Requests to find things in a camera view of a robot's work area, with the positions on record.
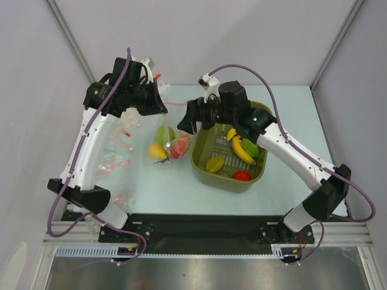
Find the green cabbage toy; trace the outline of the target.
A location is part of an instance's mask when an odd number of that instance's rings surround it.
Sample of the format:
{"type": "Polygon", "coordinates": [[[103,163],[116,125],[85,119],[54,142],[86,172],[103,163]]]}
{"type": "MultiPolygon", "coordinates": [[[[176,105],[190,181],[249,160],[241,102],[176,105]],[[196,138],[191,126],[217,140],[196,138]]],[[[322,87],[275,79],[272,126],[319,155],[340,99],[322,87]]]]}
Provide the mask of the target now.
{"type": "Polygon", "coordinates": [[[170,126],[160,126],[155,133],[155,142],[161,146],[175,139],[175,131],[170,126]]]}

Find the red mango toy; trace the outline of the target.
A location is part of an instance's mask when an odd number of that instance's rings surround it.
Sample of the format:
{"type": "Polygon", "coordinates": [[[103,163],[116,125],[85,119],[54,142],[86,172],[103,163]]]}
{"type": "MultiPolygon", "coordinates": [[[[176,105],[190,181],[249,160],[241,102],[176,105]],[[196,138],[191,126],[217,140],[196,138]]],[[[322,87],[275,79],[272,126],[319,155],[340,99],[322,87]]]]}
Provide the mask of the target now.
{"type": "Polygon", "coordinates": [[[181,159],[189,150],[190,141],[188,138],[179,138],[171,144],[169,157],[173,160],[181,159]]]}

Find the clear zip top bag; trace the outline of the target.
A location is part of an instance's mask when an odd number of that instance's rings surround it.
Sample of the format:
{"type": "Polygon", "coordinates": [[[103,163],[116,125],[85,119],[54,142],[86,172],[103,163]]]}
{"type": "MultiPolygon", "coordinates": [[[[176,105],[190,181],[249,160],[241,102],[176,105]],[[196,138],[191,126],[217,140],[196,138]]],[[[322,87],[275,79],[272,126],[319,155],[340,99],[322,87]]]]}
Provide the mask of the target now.
{"type": "Polygon", "coordinates": [[[148,157],[154,164],[170,164],[188,154],[196,135],[178,128],[185,116],[187,101],[180,95],[173,94],[170,89],[161,93],[161,100],[167,108],[167,113],[157,116],[151,130],[148,157]]]}

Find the olive green plastic bin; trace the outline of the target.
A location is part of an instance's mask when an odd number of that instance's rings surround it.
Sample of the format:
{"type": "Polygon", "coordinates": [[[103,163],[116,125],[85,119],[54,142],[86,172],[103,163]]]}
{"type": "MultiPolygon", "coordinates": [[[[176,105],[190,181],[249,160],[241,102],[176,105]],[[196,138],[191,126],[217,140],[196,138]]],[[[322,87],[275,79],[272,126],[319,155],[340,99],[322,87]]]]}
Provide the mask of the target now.
{"type": "Polygon", "coordinates": [[[232,149],[232,142],[226,140],[231,129],[227,124],[216,124],[209,130],[200,129],[190,151],[190,161],[197,178],[206,185],[223,190],[242,193],[248,190],[253,183],[264,174],[267,160],[267,151],[259,148],[256,165],[245,163],[232,149]],[[210,173],[206,170],[208,160],[222,156],[225,163],[219,171],[210,173]],[[244,171],[252,177],[249,181],[232,178],[234,173],[244,171]]]}

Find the green onion toy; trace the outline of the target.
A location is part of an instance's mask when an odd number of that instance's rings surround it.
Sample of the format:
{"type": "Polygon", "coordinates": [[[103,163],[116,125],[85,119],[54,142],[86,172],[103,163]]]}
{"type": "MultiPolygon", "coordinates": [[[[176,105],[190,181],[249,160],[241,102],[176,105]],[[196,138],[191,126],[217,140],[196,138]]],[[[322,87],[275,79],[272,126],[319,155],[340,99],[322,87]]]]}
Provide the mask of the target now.
{"type": "Polygon", "coordinates": [[[171,163],[171,161],[169,158],[166,158],[166,159],[156,161],[154,164],[164,164],[164,163],[171,163]]]}

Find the yellow lemon toy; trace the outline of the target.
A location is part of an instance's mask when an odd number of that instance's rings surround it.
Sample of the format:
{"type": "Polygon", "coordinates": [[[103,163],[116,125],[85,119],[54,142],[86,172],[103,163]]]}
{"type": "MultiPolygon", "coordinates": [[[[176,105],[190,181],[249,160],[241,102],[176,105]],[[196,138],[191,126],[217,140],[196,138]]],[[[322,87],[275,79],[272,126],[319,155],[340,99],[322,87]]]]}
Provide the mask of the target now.
{"type": "Polygon", "coordinates": [[[165,160],[168,155],[164,148],[158,143],[152,143],[148,149],[148,155],[152,159],[165,160]]]}

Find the long yellow banana toy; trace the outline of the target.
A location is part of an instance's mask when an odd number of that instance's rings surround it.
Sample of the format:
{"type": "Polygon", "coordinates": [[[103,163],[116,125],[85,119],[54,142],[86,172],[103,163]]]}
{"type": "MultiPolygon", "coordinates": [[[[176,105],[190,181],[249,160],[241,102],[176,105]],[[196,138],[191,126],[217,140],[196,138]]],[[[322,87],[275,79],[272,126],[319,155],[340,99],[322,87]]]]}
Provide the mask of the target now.
{"type": "Polygon", "coordinates": [[[232,149],[234,151],[234,153],[242,160],[244,161],[246,164],[250,165],[250,166],[255,166],[256,165],[256,161],[253,159],[253,157],[251,157],[240,145],[240,136],[237,135],[235,137],[232,138],[232,149]]]}

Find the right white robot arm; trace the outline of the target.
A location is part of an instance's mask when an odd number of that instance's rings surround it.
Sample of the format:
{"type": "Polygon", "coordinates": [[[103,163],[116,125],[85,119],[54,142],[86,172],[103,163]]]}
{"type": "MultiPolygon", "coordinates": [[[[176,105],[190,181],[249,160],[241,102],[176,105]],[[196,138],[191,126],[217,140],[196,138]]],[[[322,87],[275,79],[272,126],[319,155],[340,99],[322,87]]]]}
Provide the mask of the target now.
{"type": "Polygon", "coordinates": [[[206,95],[187,102],[185,116],[178,129],[197,132],[216,124],[228,124],[238,135],[274,154],[292,169],[311,190],[297,207],[291,209],[279,227],[285,242],[294,242],[301,230],[314,221],[327,220],[348,194],[351,170],[322,161],[279,126],[279,119],[263,108],[253,108],[245,88],[237,81],[206,85],[206,95]]]}

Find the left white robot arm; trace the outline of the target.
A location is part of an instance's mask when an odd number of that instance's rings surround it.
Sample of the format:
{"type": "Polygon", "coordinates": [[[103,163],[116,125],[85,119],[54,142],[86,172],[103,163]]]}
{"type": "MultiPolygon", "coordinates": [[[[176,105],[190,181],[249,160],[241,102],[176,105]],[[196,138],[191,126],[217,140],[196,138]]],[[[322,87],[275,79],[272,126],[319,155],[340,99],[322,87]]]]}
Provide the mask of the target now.
{"type": "Polygon", "coordinates": [[[120,117],[130,108],[141,116],[167,113],[153,76],[152,59],[116,58],[113,71],[90,84],[83,101],[82,124],[66,168],[47,188],[113,226],[121,242],[133,235],[128,214],[112,201],[108,189],[97,186],[97,166],[120,117]]]}

